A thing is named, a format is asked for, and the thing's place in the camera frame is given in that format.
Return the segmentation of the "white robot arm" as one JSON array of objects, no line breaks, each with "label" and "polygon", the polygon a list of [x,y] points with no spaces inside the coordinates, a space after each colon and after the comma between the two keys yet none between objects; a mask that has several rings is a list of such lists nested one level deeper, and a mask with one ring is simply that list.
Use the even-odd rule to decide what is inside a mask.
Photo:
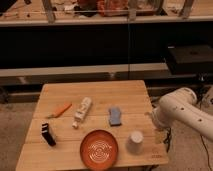
[{"label": "white robot arm", "polygon": [[213,116],[196,108],[197,95],[187,87],[163,95],[152,111],[154,125],[163,130],[177,120],[213,141]]}]

